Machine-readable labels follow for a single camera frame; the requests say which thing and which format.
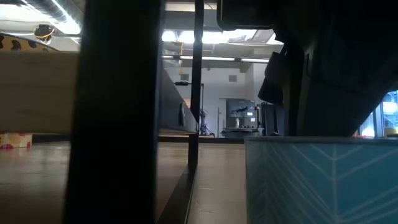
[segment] metal post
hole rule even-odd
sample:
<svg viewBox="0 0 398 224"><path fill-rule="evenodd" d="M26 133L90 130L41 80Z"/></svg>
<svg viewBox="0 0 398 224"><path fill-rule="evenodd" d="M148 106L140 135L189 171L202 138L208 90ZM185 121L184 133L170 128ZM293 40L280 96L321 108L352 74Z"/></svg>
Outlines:
<svg viewBox="0 0 398 224"><path fill-rule="evenodd" d="M195 0L195 27L192 59L192 88L191 88L191 111L193 117L199 122L200 112L200 83L201 83L201 56L204 20L204 1ZM198 165L199 134L189 136L188 167L191 173L195 173Z"/></svg>
<svg viewBox="0 0 398 224"><path fill-rule="evenodd" d="M86 2L64 223L155 223L163 13L163 0ZM120 35L132 24L142 35Z"/></svg>

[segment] blue patterned box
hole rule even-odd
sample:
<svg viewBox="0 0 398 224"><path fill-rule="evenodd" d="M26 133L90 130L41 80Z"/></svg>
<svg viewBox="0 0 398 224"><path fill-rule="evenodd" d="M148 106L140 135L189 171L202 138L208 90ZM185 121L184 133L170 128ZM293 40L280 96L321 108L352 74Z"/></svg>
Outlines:
<svg viewBox="0 0 398 224"><path fill-rule="evenodd" d="M398 141L246 139L248 224L398 223Z"/></svg>

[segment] floor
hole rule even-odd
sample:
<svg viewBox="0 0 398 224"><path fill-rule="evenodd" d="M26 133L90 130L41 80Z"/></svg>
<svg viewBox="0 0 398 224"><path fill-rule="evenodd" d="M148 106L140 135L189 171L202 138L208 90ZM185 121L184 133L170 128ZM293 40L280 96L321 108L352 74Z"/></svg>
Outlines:
<svg viewBox="0 0 398 224"><path fill-rule="evenodd" d="M61 223L69 152L65 142L0 150L1 223ZM188 144L159 144L158 217L187 156ZM243 145L201 144L188 223L245 223L244 168Z"/></svg>

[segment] ceiling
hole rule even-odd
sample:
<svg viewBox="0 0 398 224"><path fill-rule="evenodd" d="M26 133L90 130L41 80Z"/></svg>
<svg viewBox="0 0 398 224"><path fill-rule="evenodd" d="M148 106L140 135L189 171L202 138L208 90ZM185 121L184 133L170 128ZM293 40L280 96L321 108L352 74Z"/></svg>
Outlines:
<svg viewBox="0 0 398 224"><path fill-rule="evenodd" d="M84 12L85 0L66 0L73 1L78 8ZM207 0L205 9L204 30L222 31L216 21L216 0ZM19 0L0 1L0 32L13 34L24 34L24 37L35 39L32 33L39 24L50 24L46 18L40 14L29 10L26 6L16 6L21 3ZM194 3L191 0L168 1L165 13L165 29L167 30L193 30L195 12ZM248 41L234 42L233 44L203 44L203 55L216 57L249 57L249 58L269 58L273 51L279 51L281 45L266 45L273 35L272 30L258 30L255 36ZM78 43L70 38L54 37L52 47L66 51L77 51ZM183 54L192 55L193 44L183 44ZM164 42L164 49L168 52L180 52L180 46L170 42ZM191 62L184 60L184 67L190 67ZM244 68L244 63L233 62L203 62L204 67L233 67Z"/></svg>

